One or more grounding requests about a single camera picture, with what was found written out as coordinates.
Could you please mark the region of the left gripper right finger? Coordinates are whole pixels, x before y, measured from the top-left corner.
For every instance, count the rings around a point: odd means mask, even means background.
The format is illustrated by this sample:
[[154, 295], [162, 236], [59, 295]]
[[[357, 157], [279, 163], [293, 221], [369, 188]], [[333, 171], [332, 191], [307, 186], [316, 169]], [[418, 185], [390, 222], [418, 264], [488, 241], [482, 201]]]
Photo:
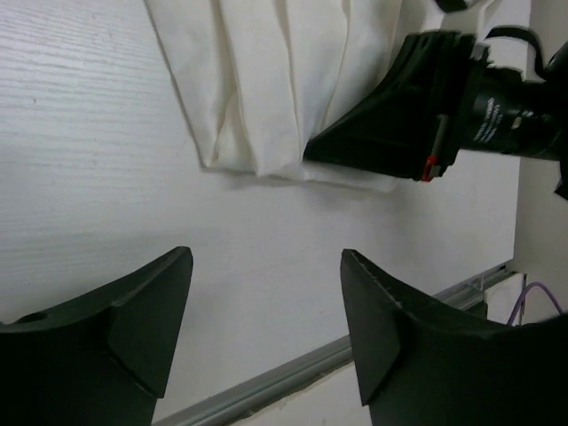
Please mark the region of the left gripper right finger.
[[567, 318], [512, 327], [453, 308], [346, 249], [341, 284], [375, 425], [564, 425]]

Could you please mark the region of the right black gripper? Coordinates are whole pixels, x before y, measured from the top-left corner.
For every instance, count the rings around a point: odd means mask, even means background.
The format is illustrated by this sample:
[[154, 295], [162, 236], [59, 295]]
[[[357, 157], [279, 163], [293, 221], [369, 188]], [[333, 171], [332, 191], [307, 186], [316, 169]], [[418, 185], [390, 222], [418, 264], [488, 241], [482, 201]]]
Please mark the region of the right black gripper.
[[[422, 179], [437, 135], [457, 115], [475, 37], [455, 31], [406, 36], [385, 77], [312, 138], [304, 160]], [[461, 150], [559, 162], [567, 155], [567, 46], [539, 81], [489, 60], [460, 130]]]

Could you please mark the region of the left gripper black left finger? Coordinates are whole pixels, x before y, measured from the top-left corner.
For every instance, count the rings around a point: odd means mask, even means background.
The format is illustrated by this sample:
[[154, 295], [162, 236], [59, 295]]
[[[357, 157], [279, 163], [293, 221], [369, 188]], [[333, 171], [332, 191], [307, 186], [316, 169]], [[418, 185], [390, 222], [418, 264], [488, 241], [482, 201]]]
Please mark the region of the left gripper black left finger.
[[1, 326], [3, 425], [149, 425], [170, 376], [188, 247]]

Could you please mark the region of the white pleated skirt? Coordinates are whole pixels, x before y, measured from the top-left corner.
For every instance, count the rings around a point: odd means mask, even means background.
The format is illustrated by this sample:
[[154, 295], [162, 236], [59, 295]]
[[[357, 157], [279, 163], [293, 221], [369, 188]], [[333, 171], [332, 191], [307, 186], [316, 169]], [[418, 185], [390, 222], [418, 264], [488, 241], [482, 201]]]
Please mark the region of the white pleated skirt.
[[404, 35], [526, 25], [528, 1], [150, 1], [204, 166], [390, 192], [392, 177], [303, 160], [385, 75]]

